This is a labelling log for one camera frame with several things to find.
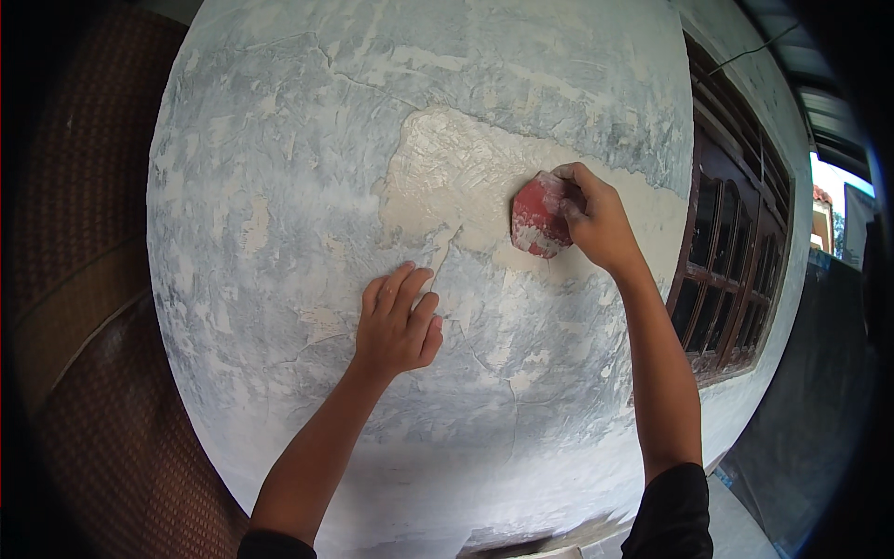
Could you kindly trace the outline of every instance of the roof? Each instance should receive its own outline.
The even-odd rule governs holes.
[[[814,185],[814,200],[820,200],[821,202],[832,203],[832,196],[829,195],[829,192],[824,191],[820,187]]]
[[[737,0],[764,41],[798,23],[783,0]],[[842,87],[803,25],[767,47],[801,107],[819,158],[872,181],[863,135]]]

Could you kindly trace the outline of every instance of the wooden window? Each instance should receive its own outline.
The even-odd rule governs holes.
[[[780,284],[789,177],[754,112],[687,37],[695,142],[668,312],[699,380],[755,357]]]

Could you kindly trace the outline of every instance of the window frame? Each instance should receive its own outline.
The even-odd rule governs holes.
[[[709,296],[708,290],[720,289],[713,303],[713,313],[708,318],[704,338],[695,351],[687,352],[696,378],[700,382],[716,382],[719,377],[732,376],[750,365],[769,332],[767,325],[782,283],[783,252],[789,239],[791,180],[766,131],[745,100],[721,72],[714,74],[717,78],[708,75],[717,64],[688,35],[686,43],[693,84],[693,165],[687,223],[666,307],[671,318],[674,318],[684,280],[698,282],[696,300],[680,339],[686,349],[699,326],[702,307]],[[703,159],[707,149],[712,154]],[[718,175],[713,179],[703,170],[703,164],[709,164],[709,160],[710,165],[716,167],[713,174]],[[717,194],[707,260],[701,267],[690,262],[689,257],[693,249],[703,184],[713,184]],[[733,191],[737,194],[737,205],[727,233],[726,248],[729,254],[723,270],[717,273],[713,271],[713,263],[718,257],[724,198]],[[738,220],[743,209],[749,217],[749,229],[743,264],[736,281],[732,279],[732,271],[738,249]],[[733,300],[727,310],[726,323],[722,326],[714,350],[709,351],[707,347],[713,343],[727,293],[733,294]]]

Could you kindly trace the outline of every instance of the sanding sponge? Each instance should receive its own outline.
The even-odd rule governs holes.
[[[512,246],[541,258],[552,258],[571,246],[568,222],[560,203],[570,199],[581,212],[586,199],[580,188],[541,171],[512,200]]]

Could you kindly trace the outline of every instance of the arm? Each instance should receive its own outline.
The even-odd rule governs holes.
[[[320,522],[348,466],[369,414],[401,372],[425,367],[441,347],[443,320],[435,293],[413,300],[432,270],[408,262],[363,292],[357,351],[342,380],[270,469],[249,529],[265,529],[313,546]]]
[[[585,213],[574,204],[562,205],[571,239],[611,274],[624,301],[645,483],[679,464],[701,464],[702,411],[696,379],[618,192],[582,163],[561,165],[553,173],[584,192]]]

